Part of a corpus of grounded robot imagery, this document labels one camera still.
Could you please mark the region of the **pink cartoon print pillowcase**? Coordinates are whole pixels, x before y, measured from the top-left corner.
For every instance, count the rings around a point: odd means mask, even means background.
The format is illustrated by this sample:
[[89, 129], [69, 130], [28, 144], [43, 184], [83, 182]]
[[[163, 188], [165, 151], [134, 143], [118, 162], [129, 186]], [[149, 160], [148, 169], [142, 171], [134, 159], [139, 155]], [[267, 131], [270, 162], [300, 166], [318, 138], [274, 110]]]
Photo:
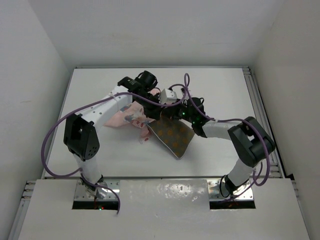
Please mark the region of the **pink cartoon print pillowcase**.
[[131, 124], [132, 126], [140, 129], [139, 142], [143, 144], [151, 137], [148, 124], [154, 121], [155, 119], [146, 117], [143, 106], [137, 101], [134, 101], [121, 108], [103, 126], [109, 128], [119, 128], [124, 125]]

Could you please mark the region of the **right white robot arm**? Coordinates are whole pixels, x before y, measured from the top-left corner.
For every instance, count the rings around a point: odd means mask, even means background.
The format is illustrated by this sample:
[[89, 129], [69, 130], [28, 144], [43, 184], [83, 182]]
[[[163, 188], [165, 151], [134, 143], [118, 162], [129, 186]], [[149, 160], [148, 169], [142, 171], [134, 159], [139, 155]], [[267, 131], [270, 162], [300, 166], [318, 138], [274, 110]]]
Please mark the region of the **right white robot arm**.
[[219, 182], [219, 193], [223, 198], [233, 198], [234, 192], [250, 178], [257, 186], [264, 185], [271, 171], [270, 154], [276, 149], [272, 138], [254, 117], [217, 120], [205, 114], [203, 103], [202, 98], [192, 97], [166, 107], [162, 115], [191, 123], [194, 133], [200, 137], [232, 142], [238, 160]]

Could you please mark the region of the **grey orange dotted pillow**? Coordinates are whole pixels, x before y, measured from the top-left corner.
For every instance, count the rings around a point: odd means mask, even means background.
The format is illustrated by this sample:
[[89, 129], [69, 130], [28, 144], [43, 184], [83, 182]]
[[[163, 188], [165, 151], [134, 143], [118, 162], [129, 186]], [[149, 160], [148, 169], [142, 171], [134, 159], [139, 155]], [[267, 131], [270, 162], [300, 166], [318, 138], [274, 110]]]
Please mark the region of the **grey orange dotted pillow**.
[[195, 136], [194, 131], [180, 120], [161, 117], [147, 125], [157, 139], [180, 160]]

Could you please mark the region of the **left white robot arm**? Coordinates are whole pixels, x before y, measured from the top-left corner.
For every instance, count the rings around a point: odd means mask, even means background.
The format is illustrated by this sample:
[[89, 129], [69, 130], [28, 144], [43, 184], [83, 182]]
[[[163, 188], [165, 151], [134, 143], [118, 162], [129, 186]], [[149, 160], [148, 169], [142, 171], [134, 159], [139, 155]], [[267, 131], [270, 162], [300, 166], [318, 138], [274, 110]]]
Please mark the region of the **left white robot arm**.
[[96, 158], [100, 148], [98, 131], [120, 109], [135, 100], [140, 101], [148, 113], [154, 113], [157, 105], [152, 103], [158, 104], [160, 101], [159, 95], [151, 94], [151, 90], [157, 83], [157, 78], [146, 70], [135, 79], [126, 76], [97, 105], [66, 118], [63, 143], [75, 157], [81, 181], [91, 194], [96, 195], [97, 186], [103, 185], [103, 175]]

